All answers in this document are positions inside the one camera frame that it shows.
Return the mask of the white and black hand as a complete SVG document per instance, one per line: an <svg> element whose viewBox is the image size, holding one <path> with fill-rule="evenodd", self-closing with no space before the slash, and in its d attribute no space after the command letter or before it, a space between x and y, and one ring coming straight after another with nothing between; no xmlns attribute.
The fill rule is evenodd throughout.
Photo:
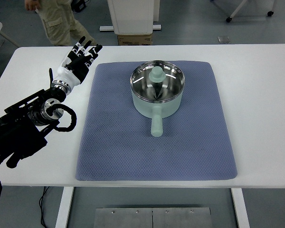
<svg viewBox="0 0 285 228"><path fill-rule="evenodd" d="M88 49L92 41L88 40L86 43L84 41L86 41L85 36L81 37L67 53L57 69L57 76L51 83L52 87L64 87L67 92L70 92L85 80L90 66L103 46L96 44Z"/></svg>

